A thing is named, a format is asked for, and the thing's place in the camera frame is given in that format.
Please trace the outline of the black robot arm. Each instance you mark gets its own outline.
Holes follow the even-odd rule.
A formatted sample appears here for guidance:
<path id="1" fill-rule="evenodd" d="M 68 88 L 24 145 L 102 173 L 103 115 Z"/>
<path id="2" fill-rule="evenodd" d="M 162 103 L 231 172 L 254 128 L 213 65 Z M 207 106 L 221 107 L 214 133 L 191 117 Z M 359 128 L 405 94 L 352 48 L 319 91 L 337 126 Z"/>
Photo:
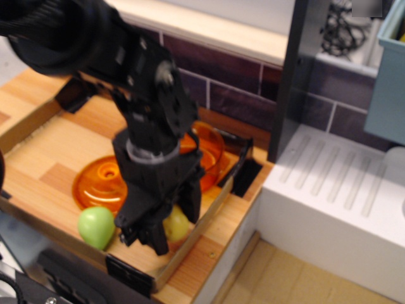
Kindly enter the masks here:
<path id="1" fill-rule="evenodd" d="M 2 1 L 1 35 L 36 72 L 109 92 L 127 123 L 113 140 L 127 186 L 115 225 L 126 245 L 166 254 L 163 222 L 175 205 L 197 222 L 204 174 L 200 150 L 180 150 L 198 113 L 171 53 L 104 1 Z"/>

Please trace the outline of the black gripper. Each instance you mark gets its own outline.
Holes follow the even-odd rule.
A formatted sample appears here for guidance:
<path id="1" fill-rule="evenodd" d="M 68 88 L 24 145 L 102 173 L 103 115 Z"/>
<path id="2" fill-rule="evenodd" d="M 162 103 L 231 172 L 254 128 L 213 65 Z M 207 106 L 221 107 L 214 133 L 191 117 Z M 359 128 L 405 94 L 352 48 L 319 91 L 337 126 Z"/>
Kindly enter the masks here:
<path id="1" fill-rule="evenodd" d="M 175 149 L 161 158 L 134 155 L 129 132 L 123 130 L 113 139 L 121 175 L 128 189 L 127 198 L 115 219 L 121 230 L 120 241 L 131 246 L 135 241 L 151 247 L 157 256 L 169 252 L 163 221 L 178 204 L 188 221 L 196 224 L 201 209 L 199 140 L 186 134 L 191 143 L 179 141 Z"/>

